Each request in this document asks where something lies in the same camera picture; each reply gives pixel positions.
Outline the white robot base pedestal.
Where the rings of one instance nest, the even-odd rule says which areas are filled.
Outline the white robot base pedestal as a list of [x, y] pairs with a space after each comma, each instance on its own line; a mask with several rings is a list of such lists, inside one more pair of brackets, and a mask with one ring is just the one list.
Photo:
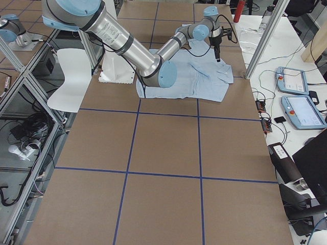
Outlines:
[[108, 51], [105, 52], [99, 82], [132, 84], [134, 76], [133, 68], [122, 56]]

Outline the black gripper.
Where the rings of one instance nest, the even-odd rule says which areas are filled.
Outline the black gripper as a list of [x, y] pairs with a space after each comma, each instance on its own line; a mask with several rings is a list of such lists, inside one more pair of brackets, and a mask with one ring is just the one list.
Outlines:
[[219, 27], [213, 31], [210, 32], [208, 38], [210, 45], [214, 47], [214, 54], [215, 54], [215, 59], [217, 62], [221, 61], [220, 58], [220, 44], [222, 42], [222, 38], [224, 36], [227, 36], [227, 39], [229, 41], [232, 41], [232, 28], [223, 28]]

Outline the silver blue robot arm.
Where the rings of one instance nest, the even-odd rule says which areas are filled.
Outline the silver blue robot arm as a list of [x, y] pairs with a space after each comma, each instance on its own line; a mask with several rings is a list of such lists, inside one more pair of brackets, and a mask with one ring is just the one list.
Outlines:
[[42, 18], [51, 28], [95, 34], [133, 64], [149, 87], [169, 88], [176, 81], [176, 65], [147, 50], [106, 10], [104, 1], [42, 1]]
[[226, 36], [229, 41], [236, 34], [233, 27], [223, 28], [220, 26], [219, 14], [216, 6], [206, 7], [203, 11], [203, 19], [199, 23], [179, 27], [172, 36], [156, 53], [165, 61], [171, 59], [190, 39], [204, 41], [209, 39], [210, 47], [214, 48], [215, 59], [220, 62], [220, 44]]

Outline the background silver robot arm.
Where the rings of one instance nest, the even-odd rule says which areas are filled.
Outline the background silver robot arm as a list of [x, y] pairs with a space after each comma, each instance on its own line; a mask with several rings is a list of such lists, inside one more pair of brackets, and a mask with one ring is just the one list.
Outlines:
[[28, 32], [15, 14], [1, 16], [1, 38], [13, 51], [32, 51], [43, 41], [41, 34]]

